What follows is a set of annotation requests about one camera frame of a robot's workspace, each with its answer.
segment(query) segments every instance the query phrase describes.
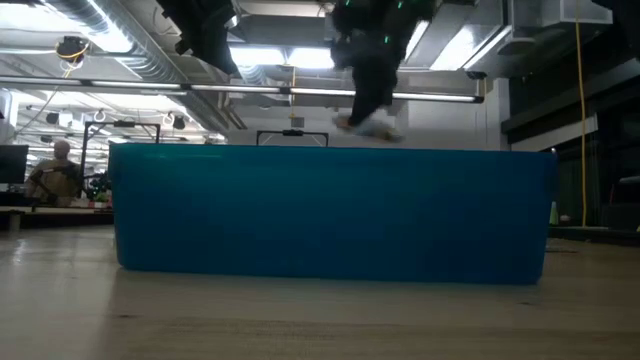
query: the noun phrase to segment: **person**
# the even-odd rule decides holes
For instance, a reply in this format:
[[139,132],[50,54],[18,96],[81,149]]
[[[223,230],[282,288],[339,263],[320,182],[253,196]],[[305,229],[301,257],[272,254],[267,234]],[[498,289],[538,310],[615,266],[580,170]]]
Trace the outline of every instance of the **person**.
[[40,162],[31,172],[27,197],[59,207],[71,205],[78,191],[79,166],[69,161],[70,151],[71,146],[64,140],[53,145],[54,159]]
[[336,31],[331,55],[337,68],[352,68],[356,94],[350,116],[339,116],[336,126],[351,131],[376,110],[389,106],[397,71],[418,21],[431,20],[433,1],[339,1],[331,13]]

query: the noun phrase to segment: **fluorescent light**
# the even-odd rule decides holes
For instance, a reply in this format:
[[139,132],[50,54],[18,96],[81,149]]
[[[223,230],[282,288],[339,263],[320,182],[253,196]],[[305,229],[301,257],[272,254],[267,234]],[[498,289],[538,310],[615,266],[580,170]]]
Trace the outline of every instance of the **fluorescent light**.
[[107,131],[105,129],[100,129],[95,125],[91,125],[91,127],[89,127],[89,130],[93,130],[94,132],[97,130],[100,134],[111,136],[111,132],[110,131]]
[[[355,96],[354,90],[331,90],[331,89],[310,89],[292,88],[291,93],[295,95],[333,95],[333,96]],[[475,102],[474,96],[464,95],[443,95],[443,94],[420,94],[420,93],[393,93],[393,98],[398,100],[423,100],[423,101],[450,101],[450,102]]]
[[38,84],[38,85],[82,85],[80,80],[71,79],[52,79],[52,78],[28,78],[28,77],[12,77],[0,76],[0,83],[5,84]]
[[418,25],[416,26],[416,29],[413,31],[413,35],[411,35],[409,44],[407,45],[407,55],[404,58],[405,60],[407,60],[409,56],[411,56],[411,53],[413,53],[413,50],[416,48],[416,46],[420,42],[420,39],[422,39],[422,36],[427,31],[428,27],[429,27],[428,21],[420,21],[418,23]]
[[500,41],[502,41],[502,39],[504,39],[507,35],[509,35],[511,33],[511,31],[513,30],[513,28],[511,27],[511,25],[505,27],[500,34],[498,34],[498,36],[496,36],[493,40],[491,40],[491,42],[489,44],[487,44],[485,47],[482,48],[482,50],[480,50],[477,54],[475,54],[471,60],[469,60],[469,62],[467,62],[464,65],[464,69],[468,70],[470,69],[473,65],[475,65],[478,61],[480,61],[480,59],[482,59],[483,57],[485,57],[489,51],[491,51],[491,49],[493,49],[494,47],[496,47],[496,45],[498,45],[500,43]]
[[[29,147],[29,151],[34,152],[53,152],[53,148],[47,147]],[[71,149],[71,154],[82,154],[82,149]],[[87,154],[108,154],[109,150],[87,149]]]
[[333,95],[333,96],[355,96],[354,90],[331,90],[331,89],[311,89],[311,88],[291,88],[291,93],[295,95]]
[[90,162],[90,163],[106,163],[107,161],[109,161],[109,160],[107,160],[107,159],[98,159],[98,158],[85,158],[84,159],[85,163],[88,163],[88,162]]
[[464,26],[456,36],[451,39],[449,44],[442,50],[440,56],[431,65],[431,70],[449,70],[455,71],[460,69],[471,56],[476,48],[473,32]]
[[226,91],[257,94],[279,94],[280,88],[270,86],[242,86],[242,85],[193,85],[193,90]]
[[302,69],[333,69],[331,50],[327,48],[296,48],[289,56],[289,65]]
[[230,47],[231,58],[238,66],[282,65],[284,55],[276,48]]
[[110,137],[110,138],[107,138],[107,140],[109,140],[109,141],[111,141],[113,143],[116,143],[116,144],[123,144],[123,143],[128,142],[127,140],[125,140],[123,138],[116,138],[116,137]]
[[393,98],[398,100],[447,101],[447,102],[467,102],[467,103],[472,103],[476,101],[475,96],[418,94],[418,93],[393,93]]
[[137,81],[102,81],[91,82],[94,86],[134,88],[134,89],[160,89],[160,90],[180,90],[180,84],[148,83]]

